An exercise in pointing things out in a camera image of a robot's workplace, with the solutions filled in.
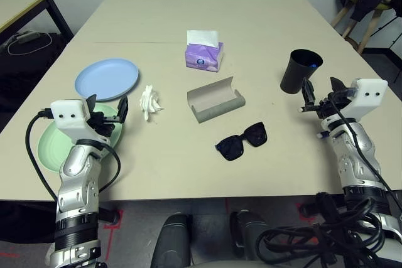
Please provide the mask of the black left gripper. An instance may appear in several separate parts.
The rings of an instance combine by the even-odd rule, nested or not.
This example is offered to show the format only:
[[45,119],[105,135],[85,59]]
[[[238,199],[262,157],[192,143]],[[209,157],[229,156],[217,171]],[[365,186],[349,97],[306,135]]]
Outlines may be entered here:
[[111,137],[115,129],[115,124],[122,124],[126,120],[126,116],[128,114],[128,97],[124,96],[120,99],[117,106],[117,115],[110,117],[105,116],[103,112],[94,112],[96,97],[96,94],[92,94],[86,99],[90,114],[90,118],[88,119],[87,123],[99,135]]

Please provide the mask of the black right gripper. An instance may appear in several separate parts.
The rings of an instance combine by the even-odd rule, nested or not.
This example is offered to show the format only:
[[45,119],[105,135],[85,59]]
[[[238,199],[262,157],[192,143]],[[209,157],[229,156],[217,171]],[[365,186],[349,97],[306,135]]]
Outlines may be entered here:
[[308,78],[303,79],[301,92],[305,105],[302,107],[302,112],[313,111],[317,113],[319,119],[326,119],[337,113],[335,108],[341,110],[351,103],[351,100],[344,93],[347,87],[341,80],[331,77],[330,83],[333,92],[329,93],[318,105],[315,105],[313,85]]

